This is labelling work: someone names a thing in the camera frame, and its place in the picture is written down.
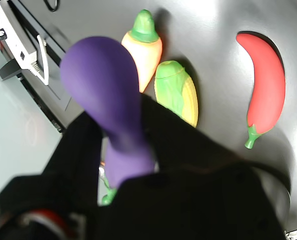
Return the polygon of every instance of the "purple silicone object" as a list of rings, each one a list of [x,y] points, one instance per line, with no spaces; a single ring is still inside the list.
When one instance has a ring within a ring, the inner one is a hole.
[[[154,161],[141,124],[136,65],[129,52],[108,37],[74,44],[60,64],[65,89],[108,136],[105,175],[111,188],[150,174]]]

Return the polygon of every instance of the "green stem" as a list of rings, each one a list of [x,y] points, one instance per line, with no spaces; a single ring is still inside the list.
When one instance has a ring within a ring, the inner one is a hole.
[[[148,10],[144,9],[139,12],[129,35],[141,43],[154,43],[159,40],[152,14]]]
[[[258,139],[262,134],[257,133],[255,124],[248,127],[248,140],[245,143],[245,147],[248,149],[252,149],[255,143],[255,140]]]

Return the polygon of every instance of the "gray surface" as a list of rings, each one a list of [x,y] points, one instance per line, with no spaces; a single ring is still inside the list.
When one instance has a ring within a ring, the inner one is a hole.
[[[241,156],[273,166],[289,177],[287,230],[297,229],[297,1],[63,0],[55,13],[48,12],[42,0],[21,2],[65,50],[91,35],[120,41],[136,14],[150,10],[164,44],[162,60],[180,60],[195,81],[198,129]],[[283,113],[276,127],[257,140],[252,150],[244,143],[254,69],[250,56],[236,42],[239,31],[268,36],[277,45],[285,67]],[[154,94],[153,84],[147,93]]]
[[[0,68],[6,63],[0,51]],[[60,138],[18,79],[0,78],[0,191],[15,176],[40,173]]]

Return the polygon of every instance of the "yellow corn-shaped object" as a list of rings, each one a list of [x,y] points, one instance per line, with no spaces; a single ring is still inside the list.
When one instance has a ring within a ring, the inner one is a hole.
[[[192,78],[177,61],[158,65],[154,90],[156,101],[196,127],[199,118],[197,92]]]

